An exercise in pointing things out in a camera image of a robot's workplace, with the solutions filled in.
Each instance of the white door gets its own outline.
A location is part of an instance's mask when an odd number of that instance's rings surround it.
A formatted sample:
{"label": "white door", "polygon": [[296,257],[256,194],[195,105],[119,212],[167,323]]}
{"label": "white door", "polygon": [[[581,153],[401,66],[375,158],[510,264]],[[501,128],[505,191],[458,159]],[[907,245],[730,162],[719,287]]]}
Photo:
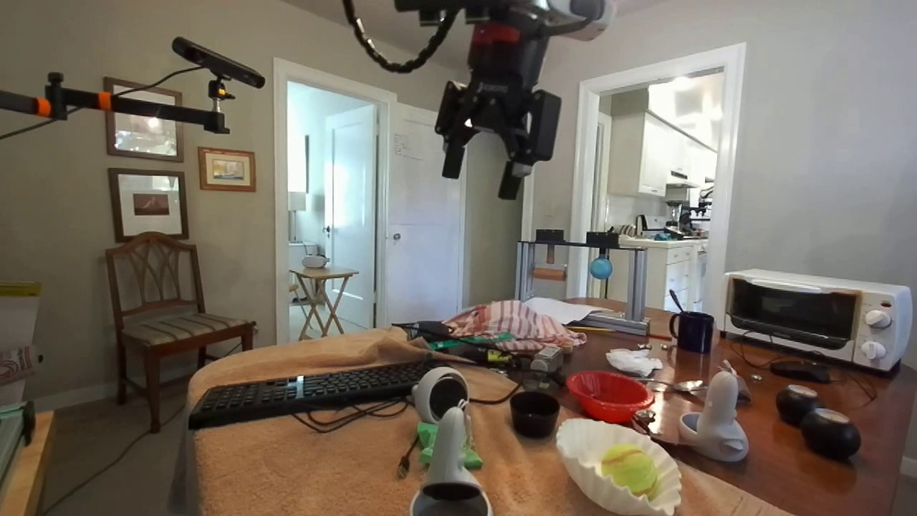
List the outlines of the white door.
{"label": "white door", "polygon": [[326,251],[332,268],[355,268],[339,307],[346,330],[375,325],[375,116],[362,105],[326,119]]}
{"label": "white door", "polygon": [[394,108],[382,323],[444,320],[461,308],[464,175],[442,178],[437,115]]}

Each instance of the microwave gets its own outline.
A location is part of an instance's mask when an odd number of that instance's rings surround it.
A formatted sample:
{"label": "microwave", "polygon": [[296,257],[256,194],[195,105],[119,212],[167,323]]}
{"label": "microwave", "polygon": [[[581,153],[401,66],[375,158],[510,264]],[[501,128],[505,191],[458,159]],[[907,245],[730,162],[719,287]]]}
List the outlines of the microwave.
{"label": "microwave", "polygon": [[888,373],[911,343],[911,288],[770,268],[725,271],[728,335]]}

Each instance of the red container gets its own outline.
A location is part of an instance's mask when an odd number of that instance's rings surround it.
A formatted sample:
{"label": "red container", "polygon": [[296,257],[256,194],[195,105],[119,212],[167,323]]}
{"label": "red container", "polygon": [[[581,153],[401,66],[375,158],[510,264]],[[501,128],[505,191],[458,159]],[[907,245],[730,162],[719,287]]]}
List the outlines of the red container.
{"label": "red container", "polygon": [[584,414],[610,424],[632,424],[636,409],[653,403],[653,393],[646,384],[607,368],[568,376],[568,393]]}

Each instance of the kitchen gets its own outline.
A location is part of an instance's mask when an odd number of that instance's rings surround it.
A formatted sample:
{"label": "kitchen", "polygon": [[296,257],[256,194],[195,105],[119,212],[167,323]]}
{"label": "kitchen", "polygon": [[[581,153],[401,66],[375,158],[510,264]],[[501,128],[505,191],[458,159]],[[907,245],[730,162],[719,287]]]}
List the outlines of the kitchen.
{"label": "kitchen", "polygon": [[[593,228],[649,249],[646,303],[710,308],[710,206],[723,132],[723,70],[604,93],[596,125]],[[591,295],[629,301],[632,251]]]}

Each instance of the knob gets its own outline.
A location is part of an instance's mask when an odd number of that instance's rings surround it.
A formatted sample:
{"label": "knob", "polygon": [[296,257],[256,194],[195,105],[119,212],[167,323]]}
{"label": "knob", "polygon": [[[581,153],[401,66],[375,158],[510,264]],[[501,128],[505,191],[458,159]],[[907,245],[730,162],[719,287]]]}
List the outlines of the knob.
{"label": "knob", "polygon": [[868,308],[866,311],[866,323],[871,325],[871,330],[887,330],[887,325],[892,325],[892,308],[887,308],[887,307],[879,307],[879,308]]}
{"label": "knob", "polygon": [[878,360],[878,358],[887,356],[887,343],[884,343],[884,341],[864,341],[864,343],[859,343],[859,356],[864,356],[866,360]]}

